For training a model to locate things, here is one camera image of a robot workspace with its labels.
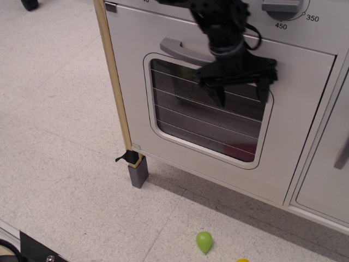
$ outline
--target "oven knob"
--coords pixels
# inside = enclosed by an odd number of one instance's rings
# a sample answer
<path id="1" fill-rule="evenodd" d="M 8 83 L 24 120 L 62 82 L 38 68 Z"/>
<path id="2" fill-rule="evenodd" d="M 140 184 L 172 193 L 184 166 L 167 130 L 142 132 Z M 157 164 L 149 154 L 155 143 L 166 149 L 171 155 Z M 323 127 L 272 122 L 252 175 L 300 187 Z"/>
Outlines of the oven knob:
<path id="1" fill-rule="evenodd" d="M 284 21 L 293 18 L 302 5 L 303 0 L 263 0 L 262 10 L 272 18 Z"/>

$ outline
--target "black cable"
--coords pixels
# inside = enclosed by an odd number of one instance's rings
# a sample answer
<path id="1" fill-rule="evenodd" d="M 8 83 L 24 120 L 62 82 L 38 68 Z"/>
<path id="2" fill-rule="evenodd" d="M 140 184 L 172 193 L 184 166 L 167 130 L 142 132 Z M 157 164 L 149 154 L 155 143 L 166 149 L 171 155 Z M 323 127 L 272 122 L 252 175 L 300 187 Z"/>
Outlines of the black cable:
<path id="1" fill-rule="evenodd" d="M 252 25 L 250 25 L 249 23 L 246 23 L 246 28 L 249 29 L 249 30 L 252 30 L 253 32 L 257 33 L 258 34 L 258 43 L 255 47 L 251 47 L 248 43 L 245 42 L 245 47 L 248 49 L 248 50 L 256 50 L 258 49 L 261 44 L 262 44 L 262 35 L 260 33 L 260 31 L 258 31 L 258 29 Z"/>
<path id="2" fill-rule="evenodd" d="M 21 253 L 19 252 L 19 250 L 14 245 L 12 245 L 10 242 L 3 240 L 3 239 L 0 239 L 0 246 L 4 246 L 4 247 L 8 248 L 9 250 L 11 250 L 15 254 L 15 256 L 17 257 L 18 262 L 25 262 L 23 260 Z"/>

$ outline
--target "wooden frame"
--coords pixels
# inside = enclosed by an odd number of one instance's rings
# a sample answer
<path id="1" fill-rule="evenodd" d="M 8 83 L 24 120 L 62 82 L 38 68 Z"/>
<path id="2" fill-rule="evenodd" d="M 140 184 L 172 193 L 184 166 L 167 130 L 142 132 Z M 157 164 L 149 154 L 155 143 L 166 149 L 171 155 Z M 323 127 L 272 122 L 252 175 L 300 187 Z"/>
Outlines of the wooden frame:
<path id="1" fill-rule="evenodd" d="M 121 130 L 122 130 L 122 136 L 124 138 L 125 142 L 125 148 L 126 150 L 132 150 L 132 142 L 131 142 L 131 136 L 129 132 L 129 127 L 127 123 L 127 117 L 124 107 L 124 101 L 122 98 L 121 88 L 120 88 L 120 82 L 118 77 L 118 71 L 116 68 L 115 63 L 115 57 L 114 57 L 114 51 L 113 46 L 111 43 L 110 38 L 110 32 L 107 22 L 107 17 L 105 13 L 105 6 L 104 6 L 104 0 L 93 0 L 94 7 L 97 15 L 100 35 L 103 42 L 104 47 L 104 53 L 107 60 L 107 65 L 109 69 L 109 75 L 111 80 L 111 85 L 114 92 L 114 98 L 116 102 L 116 108 L 118 111 L 118 116 L 120 120 Z M 131 168 L 137 168 L 138 165 L 141 163 L 143 155 L 139 153 L 139 160 L 136 164 L 129 164 Z"/>

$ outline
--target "wheel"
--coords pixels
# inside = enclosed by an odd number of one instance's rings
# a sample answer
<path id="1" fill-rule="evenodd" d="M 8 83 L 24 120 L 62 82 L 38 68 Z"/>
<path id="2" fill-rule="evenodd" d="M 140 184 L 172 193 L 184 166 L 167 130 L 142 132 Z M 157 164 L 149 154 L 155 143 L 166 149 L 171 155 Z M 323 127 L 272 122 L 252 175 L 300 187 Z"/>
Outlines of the wheel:
<path id="1" fill-rule="evenodd" d="M 38 0 L 21 0 L 23 6 L 28 10 L 33 10 L 39 6 Z"/>

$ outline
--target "oven handle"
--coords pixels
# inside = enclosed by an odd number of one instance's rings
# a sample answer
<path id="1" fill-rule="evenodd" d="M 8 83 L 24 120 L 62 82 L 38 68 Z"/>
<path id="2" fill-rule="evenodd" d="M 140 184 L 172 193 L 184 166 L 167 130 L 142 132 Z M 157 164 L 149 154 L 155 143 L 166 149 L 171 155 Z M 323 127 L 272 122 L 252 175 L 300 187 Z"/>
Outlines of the oven handle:
<path id="1" fill-rule="evenodd" d="M 337 169 L 342 169 L 345 166 L 348 159 L 349 159 L 349 136 L 345 141 L 344 146 L 340 149 L 338 156 L 336 157 L 334 167 Z"/>
<path id="2" fill-rule="evenodd" d="M 181 41 L 167 37 L 161 41 L 160 49 L 163 50 L 163 52 L 173 56 L 174 58 L 200 67 L 203 67 L 215 61 L 215 58 L 213 56 L 204 55 L 183 48 Z"/>

